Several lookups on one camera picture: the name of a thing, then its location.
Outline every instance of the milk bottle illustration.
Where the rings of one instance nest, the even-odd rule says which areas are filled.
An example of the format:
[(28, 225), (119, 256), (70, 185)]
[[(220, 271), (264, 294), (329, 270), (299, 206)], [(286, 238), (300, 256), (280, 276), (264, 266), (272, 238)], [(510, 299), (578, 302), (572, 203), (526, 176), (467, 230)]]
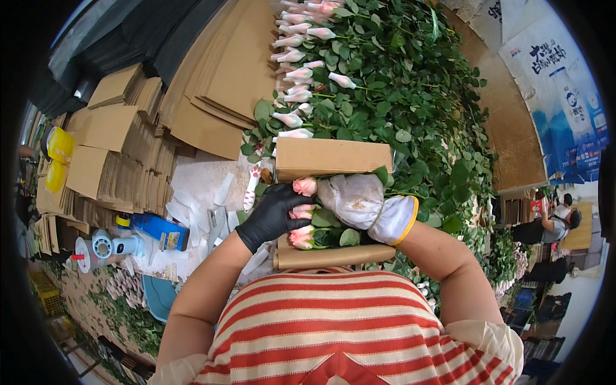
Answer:
[(553, 79), (556, 94), (561, 101), (562, 110), (567, 117), (575, 143), (578, 144), (580, 139), (582, 142), (594, 141), (595, 133), (590, 122), (588, 107), (565, 67), (560, 67), (549, 74), (549, 77)]

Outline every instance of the black glove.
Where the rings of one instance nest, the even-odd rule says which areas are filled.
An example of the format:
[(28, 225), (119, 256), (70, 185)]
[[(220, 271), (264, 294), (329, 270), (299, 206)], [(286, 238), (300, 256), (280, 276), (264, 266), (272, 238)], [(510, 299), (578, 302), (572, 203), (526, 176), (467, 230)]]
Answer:
[(299, 205), (313, 205), (314, 198), (299, 195), (290, 184), (268, 187), (246, 222), (235, 228), (244, 245), (254, 254), (263, 242), (278, 238), (291, 230), (308, 226), (310, 219), (291, 219), (289, 210)]

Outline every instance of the gloved hand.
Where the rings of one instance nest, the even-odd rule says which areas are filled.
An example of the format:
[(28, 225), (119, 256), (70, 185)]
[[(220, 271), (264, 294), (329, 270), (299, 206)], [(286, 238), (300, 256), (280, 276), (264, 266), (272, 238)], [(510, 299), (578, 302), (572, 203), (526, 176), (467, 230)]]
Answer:
[(290, 219), (289, 210), (295, 206), (311, 204), (314, 204), (314, 198), (298, 195), (290, 184), (270, 186), (250, 217), (236, 227), (235, 231), (254, 254), (263, 242), (308, 226), (310, 219)]
[(383, 197), (383, 183), (374, 174), (334, 175), (317, 182), (323, 206), (338, 219), (379, 242), (397, 245), (417, 218), (415, 197)]

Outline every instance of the white cloth glove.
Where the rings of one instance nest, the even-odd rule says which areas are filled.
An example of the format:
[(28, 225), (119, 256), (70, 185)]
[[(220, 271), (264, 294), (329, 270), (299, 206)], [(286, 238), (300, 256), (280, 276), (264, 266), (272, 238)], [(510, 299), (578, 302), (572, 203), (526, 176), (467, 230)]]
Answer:
[(382, 243), (397, 245), (415, 223), (419, 203), (415, 197), (385, 200), (383, 184), (374, 174), (335, 175), (317, 182), (323, 206), (345, 224)]

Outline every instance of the striped shirt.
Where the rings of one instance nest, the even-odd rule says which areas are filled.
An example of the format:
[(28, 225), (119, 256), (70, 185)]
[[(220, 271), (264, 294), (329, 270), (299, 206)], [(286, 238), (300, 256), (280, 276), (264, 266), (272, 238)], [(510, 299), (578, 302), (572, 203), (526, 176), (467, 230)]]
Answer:
[(505, 325), (443, 327), (400, 275), (287, 270), (227, 304), (207, 355), (171, 362), (154, 384), (511, 384), (522, 341)]

